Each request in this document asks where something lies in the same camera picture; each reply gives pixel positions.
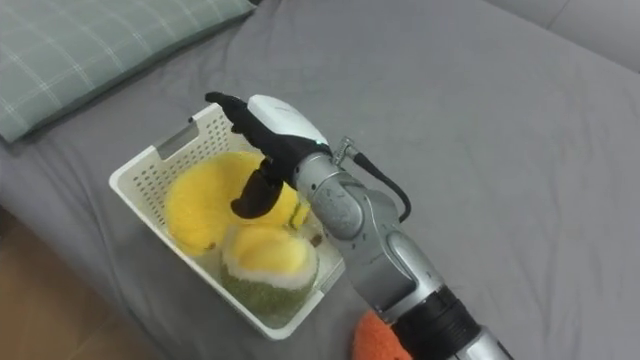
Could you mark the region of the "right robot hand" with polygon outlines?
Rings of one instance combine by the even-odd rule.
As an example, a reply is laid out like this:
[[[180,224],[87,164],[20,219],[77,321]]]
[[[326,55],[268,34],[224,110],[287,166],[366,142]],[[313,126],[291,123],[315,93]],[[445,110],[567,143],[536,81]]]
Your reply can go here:
[[[231,131],[243,136],[263,155],[249,176],[241,195],[231,201],[232,211],[254,219],[271,211],[285,185],[295,189],[303,161],[315,153],[331,153],[328,140],[290,104],[266,95],[244,101],[221,92],[205,95],[218,104],[231,122]]]

